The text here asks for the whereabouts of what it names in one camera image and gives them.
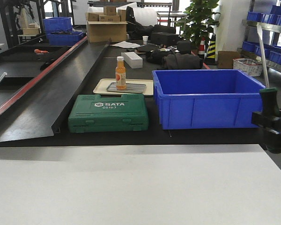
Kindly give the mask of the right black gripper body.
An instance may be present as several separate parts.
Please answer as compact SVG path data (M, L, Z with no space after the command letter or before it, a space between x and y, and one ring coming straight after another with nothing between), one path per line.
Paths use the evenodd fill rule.
M257 125L262 131L263 149L273 153L281 153L281 109L279 116L264 115L262 112L252 113L252 124Z

